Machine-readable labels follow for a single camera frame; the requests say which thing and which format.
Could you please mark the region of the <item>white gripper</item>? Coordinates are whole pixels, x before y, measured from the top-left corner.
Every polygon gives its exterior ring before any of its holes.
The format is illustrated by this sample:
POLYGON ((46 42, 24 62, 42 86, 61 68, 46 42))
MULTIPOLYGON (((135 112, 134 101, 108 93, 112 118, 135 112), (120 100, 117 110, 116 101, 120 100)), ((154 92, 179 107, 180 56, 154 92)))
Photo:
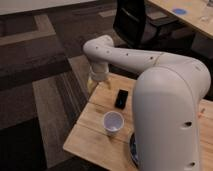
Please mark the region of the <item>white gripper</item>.
POLYGON ((88 93, 91 94, 97 86, 96 81, 104 81, 104 84, 107 86, 108 89, 111 89, 111 83, 107 78, 109 73, 109 68, 107 65, 92 65, 90 67, 90 77, 88 78, 87 82, 87 89, 88 93))

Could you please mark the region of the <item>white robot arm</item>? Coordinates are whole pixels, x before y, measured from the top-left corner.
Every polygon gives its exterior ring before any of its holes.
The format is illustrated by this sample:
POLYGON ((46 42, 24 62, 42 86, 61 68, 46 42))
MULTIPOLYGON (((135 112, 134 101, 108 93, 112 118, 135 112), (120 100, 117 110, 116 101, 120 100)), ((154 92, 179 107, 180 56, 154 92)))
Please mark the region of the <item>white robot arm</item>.
POLYGON ((206 65, 174 53, 118 48, 103 35, 83 51, 91 78, 107 78, 113 64, 139 75, 132 112, 140 171, 202 171, 198 108, 211 85, 206 65))

